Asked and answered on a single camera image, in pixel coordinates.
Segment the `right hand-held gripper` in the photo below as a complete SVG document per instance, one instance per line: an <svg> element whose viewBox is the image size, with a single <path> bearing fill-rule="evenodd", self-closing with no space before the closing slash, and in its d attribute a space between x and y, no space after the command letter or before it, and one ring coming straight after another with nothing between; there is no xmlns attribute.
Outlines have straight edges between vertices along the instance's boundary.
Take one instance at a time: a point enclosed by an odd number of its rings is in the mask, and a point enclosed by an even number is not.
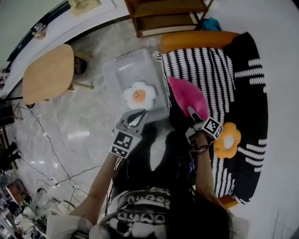
<svg viewBox="0 0 299 239"><path fill-rule="evenodd" d="M194 121L193 126L188 128L185 133L186 139L191 146L195 146L196 138L199 131L205 132L214 140L217 140L219 138L220 134L223 131L223 126L220 122L214 120L211 117L208 117L208 119L204 121L190 105L187 107L187 110L190 114L190 117Z"/></svg>

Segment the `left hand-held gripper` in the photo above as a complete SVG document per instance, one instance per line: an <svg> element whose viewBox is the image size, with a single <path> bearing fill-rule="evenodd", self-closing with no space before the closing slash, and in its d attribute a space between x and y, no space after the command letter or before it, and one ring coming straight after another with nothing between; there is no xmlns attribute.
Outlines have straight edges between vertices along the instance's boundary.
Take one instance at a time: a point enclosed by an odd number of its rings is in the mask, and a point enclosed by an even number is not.
<svg viewBox="0 0 299 239"><path fill-rule="evenodd" d="M141 141L141 132L146 124L148 111L134 109L123 114L112 134L110 153L126 159Z"/></svg>

